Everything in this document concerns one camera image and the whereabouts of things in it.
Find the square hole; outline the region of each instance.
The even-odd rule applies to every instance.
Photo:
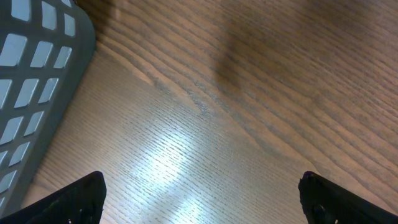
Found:
[[[61,47],[54,68],[63,68],[66,66],[72,49],[70,47]]]
[[[65,17],[65,34],[71,37],[75,36],[75,18],[64,14]]]
[[[69,7],[72,7],[72,5],[70,4],[69,0],[61,0],[64,4],[66,4]]]
[[[10,164],[8,165],[9,167],[22,161],[22,159],[24,158],[26,149],[29,146],[29,143],[30,142],[27,142],[27,143],[24,143],[24,144],[21,144],[20,146],[18,146],[18,148],[14,152],[14,155],[12,155],[12,157],[11,157]]]
[[[37,78],[31,78],[24,81],[21,91],[19,92],[18,99],[15,102],[15,108],[26,106],[29,104],[38,82],[39,80]]]
[[[42,68],[47,62],[47,59],[49,58],[51,49],[52,49],[51,43],[46,41],[40,41],[37,44],[35,55],[33,56],[30,66],[32,68]]]
[[[40,111],[32,115],[32,118],[27,125],[24,136],[33,134],[36,131],[37,127],[39,126],[40,120],[42,119],[43,113],[44,111]]]
[[[16,66],[25,49],[27,38],[21,35],[8,34],[0,54],[0,66]]]
[[[0,109],[6,101],[12,80],[0,80]]]
[[[23,21],[30,20],[30,0],[12,0],[11,15]]]
[[[43,20],[42,25],[45,28],[54,30],[57,26],[57,12],[49,3],[42,1]]]
[[[0,152],[0,165],[1,165],[2,160],[5,158],[6,155],[7,155],[7,151]]]
[[[12,171],[11,173],[5,175],[0,181],[0,194],[8,190],[12,184],[12,180],[14,180],[15,174],[17,171]]]
[[[51,99],[51,96],[57,86],[58,78],[49,78],[44,86],[43,93],[40,96],[39,103],[45,103]]]
[[[15,138],[15,135],[18,132],[19,126],[21,125],[21,121],[23,118],[24,117],[20,116],[17,118],[12,118],[8,121],[6,128],[1,136],[0,145],[11,142]]]

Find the brown wooden surface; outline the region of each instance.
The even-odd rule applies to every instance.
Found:
[[[100,170],[104,223],[305,223],[313,170],[398,212],[398,2],[79,4],[98,48],[25,205]]]

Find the wooden table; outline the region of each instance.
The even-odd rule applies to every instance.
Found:
[[[100,170],[103,223],[306,223],[313,170],[398,212],[398,2],[79,4],[97,50],[25,205]]]

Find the gray container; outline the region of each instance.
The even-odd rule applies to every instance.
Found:
[[[20,209],[94,49],[73,1],[0,1],[0,217]]]

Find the plastic bin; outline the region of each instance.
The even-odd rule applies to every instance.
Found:
[[[0,217],[20,209],[94,49],[73,1],[0,1]]]

